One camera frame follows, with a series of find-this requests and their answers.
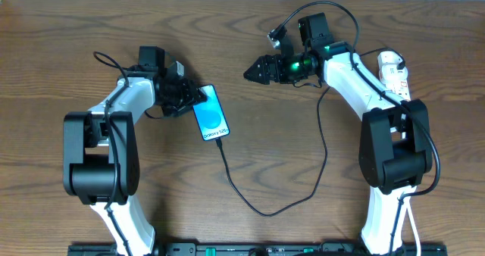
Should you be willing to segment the blue Galaxy smartphone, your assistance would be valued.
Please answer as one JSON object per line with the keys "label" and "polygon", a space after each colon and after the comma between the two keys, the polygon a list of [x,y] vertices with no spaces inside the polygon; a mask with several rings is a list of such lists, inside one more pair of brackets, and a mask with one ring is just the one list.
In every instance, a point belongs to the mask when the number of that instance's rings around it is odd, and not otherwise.
{"label": "blue Galaxy smartphone", "polygon": [[200,90],[205,94],[207,100],[194,105],[193,110],[202,139],[210,141],[229,135],[230,128],[215,87],[209,84],[201,87]]}

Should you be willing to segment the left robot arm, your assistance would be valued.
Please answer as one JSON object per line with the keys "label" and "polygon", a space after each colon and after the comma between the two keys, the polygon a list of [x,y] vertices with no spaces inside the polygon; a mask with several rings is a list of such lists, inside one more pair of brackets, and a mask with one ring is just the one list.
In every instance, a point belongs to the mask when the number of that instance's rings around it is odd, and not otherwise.
{"label": "left robot arm", "polygon": [[70,245],[69,255],[164,255],[136,191],[140,166],[134,126],[158,106],[163,117],[179,117],[207,95],[164,49],[142,46],[139,61],[122,67],[102,52],[94,58],[120,71],[114,90],[87,111],[64,117],[63,185],[104,221],[112,245]]}

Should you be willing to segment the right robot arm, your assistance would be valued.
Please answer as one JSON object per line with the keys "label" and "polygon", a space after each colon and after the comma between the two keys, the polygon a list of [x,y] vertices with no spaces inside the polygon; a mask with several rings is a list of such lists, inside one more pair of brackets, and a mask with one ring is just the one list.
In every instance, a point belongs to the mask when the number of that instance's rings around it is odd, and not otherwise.
{"label": "right robot arm", "polygon": [[427,107],[411,99],[405,59],[391,48],[377,50],[373,75],[349,43],[337,42],[324,13],[298,21],[303,52],[295,53],[280,25],[268,34],[276,55],[262,55],[244,72],[246,80],[306,84],[310,76],[335,89],[361,121],[358,162],[370,186],[361,240],[371,255],[404,254],[400,237],[410,199],[420,194],[424,174],[439,164],[429,131]]}

